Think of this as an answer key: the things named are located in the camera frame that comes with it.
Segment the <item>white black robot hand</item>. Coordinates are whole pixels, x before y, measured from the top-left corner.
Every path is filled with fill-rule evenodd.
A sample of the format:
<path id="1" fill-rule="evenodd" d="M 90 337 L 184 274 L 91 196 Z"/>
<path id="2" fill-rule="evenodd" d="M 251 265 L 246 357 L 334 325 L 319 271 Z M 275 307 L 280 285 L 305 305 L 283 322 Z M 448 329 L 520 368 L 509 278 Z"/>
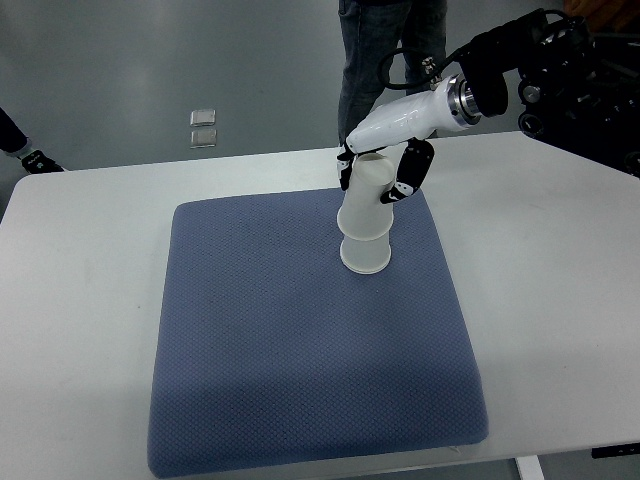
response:
<path id="1" fill-rule="evenodd" d="M 480 118 L 471 88 L 461 74 L 442 80 L 434 90 L 376 108 L 340 147 L 337 165 L 341 189 L 349 188 L 356 158 L 405 143 L 395 180 L 381 194 L 380 202 L 391 204 L 413 195 L 425 180 L 435 155 L 428 138 L 439 130 L 465 130 Z"/>

